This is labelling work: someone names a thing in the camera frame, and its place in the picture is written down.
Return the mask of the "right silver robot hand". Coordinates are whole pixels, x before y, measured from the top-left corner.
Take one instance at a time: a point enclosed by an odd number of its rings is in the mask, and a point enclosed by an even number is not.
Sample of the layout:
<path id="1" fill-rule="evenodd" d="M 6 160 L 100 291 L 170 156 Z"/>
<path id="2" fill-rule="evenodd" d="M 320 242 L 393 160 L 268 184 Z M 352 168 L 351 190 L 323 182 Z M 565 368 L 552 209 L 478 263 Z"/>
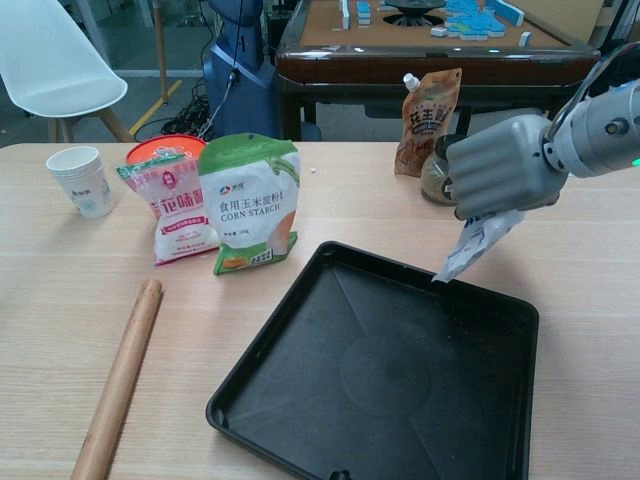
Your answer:
<path id="1" fill-rule="evenodd" d="M 568 174 L 549 165 L 543 134 L 550 121 L 524 114 L 449 145 L 446 158 L 460 220 L 554 204 Z"/>

